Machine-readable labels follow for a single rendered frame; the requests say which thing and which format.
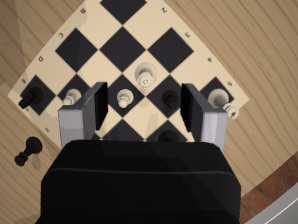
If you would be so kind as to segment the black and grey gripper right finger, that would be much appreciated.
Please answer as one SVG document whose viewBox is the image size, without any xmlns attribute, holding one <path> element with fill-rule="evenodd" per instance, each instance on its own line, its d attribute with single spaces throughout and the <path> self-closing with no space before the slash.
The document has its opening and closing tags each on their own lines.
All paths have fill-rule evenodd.
<svg viewBox="0 0 298 224">
<path fill-rule="evenodd" d="M 228 113 L 213 108 L 192 83 L 182 83 L 180 115 L 195 142 L 213 143 L 223 153 Z"/>
</svg>

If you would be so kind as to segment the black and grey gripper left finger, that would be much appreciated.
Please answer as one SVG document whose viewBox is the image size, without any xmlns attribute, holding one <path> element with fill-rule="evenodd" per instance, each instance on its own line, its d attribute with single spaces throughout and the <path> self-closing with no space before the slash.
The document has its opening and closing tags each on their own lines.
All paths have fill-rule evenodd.
<svg viewBox="0 0 298 224">
<path fill-rule="evenodd" d="M 96 82 L 73 105 L 58 110 L 61 146 L 72 140 L 91 140 L 108 114 L 108 82 Z"/>
</svg>

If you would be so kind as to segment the chessboard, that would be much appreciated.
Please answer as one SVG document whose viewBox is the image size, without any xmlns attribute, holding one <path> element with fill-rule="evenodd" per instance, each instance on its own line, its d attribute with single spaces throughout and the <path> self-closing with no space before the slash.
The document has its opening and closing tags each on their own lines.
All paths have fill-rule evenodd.
<svg viewBox="0 0 298 224">
<path fill-rule="evenodd" d="M 151 63 L 157 78 L 148 89 L 138 85 L 135 69 Z M 164 131 L 179 141 L 195 142 L 180 115 L 182 83 L 192 83 L 208 99 L 223 89 L 240 109 L 249 98 L 222 64 L 163 0 L 85 0 L 31 62 L 7 95 L 61 150 L 58 110 L 70 89 L 83 95 L 96 82 L 108 81 L 108 114 L 91 140 L 158 142 Z M 39 104 L 18 103 L 33 87 Z M 133 93 L 125 108 L 120 90 Z M 177 107 L 162 95 L 173 90 Z"/>
</svg>

